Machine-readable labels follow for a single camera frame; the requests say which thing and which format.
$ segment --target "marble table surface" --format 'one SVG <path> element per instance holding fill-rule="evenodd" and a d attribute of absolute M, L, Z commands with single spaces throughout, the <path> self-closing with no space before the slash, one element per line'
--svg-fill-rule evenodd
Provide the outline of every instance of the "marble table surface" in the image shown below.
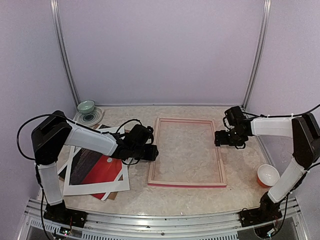
<path fill-rule="evenodd" d="M 122 106 L 102 107 L 101 124 L 119 126 L 137 118 L 146 126 L 154 126 L 157 117 L 214 120 L 217 130 L 223 130 L 226 107 L 211 106 Z M 134 122 L 125 126 L 130 130 Z M 69 146 L 59 155 L 58 169 L 67 161 Z M 250 137 L 245 149 L 221 147 L 226 174 L 226 188 L 173 188 L 148 186 L 149 162 L 130 166 L 130 190 L 119 192 L 115 200 L 101 201 L 91 195 L 65 196 L 67 207 L 103 213 L 173 216 L 196 215 L 240 210 L 259 205 L 266 188 L 257 183 L 257 170 L 265 164 L 258 140 Z"/>

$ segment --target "wall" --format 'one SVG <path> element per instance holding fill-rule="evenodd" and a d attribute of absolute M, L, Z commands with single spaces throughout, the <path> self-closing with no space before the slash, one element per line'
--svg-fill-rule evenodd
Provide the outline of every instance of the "wall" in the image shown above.
<path fill-rule="evenodd" d="M 241 104 L 263 0 L 59 1 L 73 78 L 100 105 Z"/>
<path fill-rule="evenodd" d="M 27 119 L 56 109 L 73 117 L 75 108 L 54 32 L 50 2 L 0 2 L 0 236 L 14 238 L 28 199 L 39 191 L 34 163 L 20 156 L 16 134 Z M 21 133 L 32 154 L 31 130 Z"/>
<path fill-rule="evenodd" d="M 261 64 L 248 111 L 256 114 L 305 112 L 320 103 L 320 1 L 273 1 Z M 320 124 L 320 109 L 314 112 Z M 263 137 L 276 167 L 287 167 L 291 139 Z M 312 240 L 319 239 L 320 167 L 312 169 L 297 200 Z"/>

